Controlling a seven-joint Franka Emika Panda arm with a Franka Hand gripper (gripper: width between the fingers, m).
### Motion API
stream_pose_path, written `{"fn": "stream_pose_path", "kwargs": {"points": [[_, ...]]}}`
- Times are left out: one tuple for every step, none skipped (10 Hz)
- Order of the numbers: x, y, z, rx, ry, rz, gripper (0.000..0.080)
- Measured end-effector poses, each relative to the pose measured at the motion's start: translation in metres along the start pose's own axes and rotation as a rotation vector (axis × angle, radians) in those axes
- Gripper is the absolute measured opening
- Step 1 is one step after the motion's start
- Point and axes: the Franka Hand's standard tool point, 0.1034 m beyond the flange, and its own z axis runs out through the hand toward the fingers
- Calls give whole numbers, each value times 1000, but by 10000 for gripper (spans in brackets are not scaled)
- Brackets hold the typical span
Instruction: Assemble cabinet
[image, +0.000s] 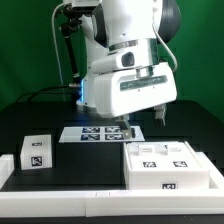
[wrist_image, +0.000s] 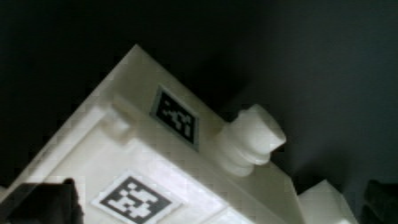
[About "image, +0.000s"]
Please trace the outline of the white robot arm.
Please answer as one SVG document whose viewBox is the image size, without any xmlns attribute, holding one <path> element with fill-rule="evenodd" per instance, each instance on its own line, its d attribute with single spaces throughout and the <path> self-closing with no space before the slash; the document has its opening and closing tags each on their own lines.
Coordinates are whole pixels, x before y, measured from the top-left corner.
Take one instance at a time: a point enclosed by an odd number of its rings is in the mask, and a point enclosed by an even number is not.
<svg viewBox="0 0 224 224">
<path fill-rule="evenodd" d="M 83 106 L 113 118 L 126 139 L 134 137 L 129 115 L 147 108 L 164 118 L 177 97 L 170 66 L 159 57 L 180 26 L 176 0 L 63 0 L 71 30 L 86 38 L 87 77 L 74 75 L 71 86 Z"/>
</svg>

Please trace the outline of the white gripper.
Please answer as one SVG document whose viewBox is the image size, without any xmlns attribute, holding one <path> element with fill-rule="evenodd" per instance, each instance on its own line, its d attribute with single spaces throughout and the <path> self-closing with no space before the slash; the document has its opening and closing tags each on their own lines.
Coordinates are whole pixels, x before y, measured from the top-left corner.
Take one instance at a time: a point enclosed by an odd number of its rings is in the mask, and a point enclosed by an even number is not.
<svg viewBox="0 0 224 224">
<path fill-rule="evenodd" d="M 155 120 L 159 127 L 166 124 L 166 105 L 177 97 L 171 68 L 166 62 L 153 67 L 153 74 L 142 70 L 139 77 L 135 69 L 99 75 L 94 80 L 94 98 L 97 113 L 103 118 L 115 118 L 125 139 L 135 137 L 129 117 L 121 116 L 155 107 Z"/>
</svg>

